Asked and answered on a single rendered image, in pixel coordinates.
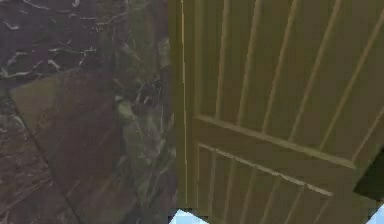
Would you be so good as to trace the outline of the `olive wooden panelled room door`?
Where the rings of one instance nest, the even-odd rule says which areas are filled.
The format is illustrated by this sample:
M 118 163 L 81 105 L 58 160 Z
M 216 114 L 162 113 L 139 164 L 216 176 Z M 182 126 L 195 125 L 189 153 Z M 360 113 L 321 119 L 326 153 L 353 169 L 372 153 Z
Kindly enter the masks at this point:
M 168 0 L 179 206 L 369 224 L 384 205 L 384 0 Z

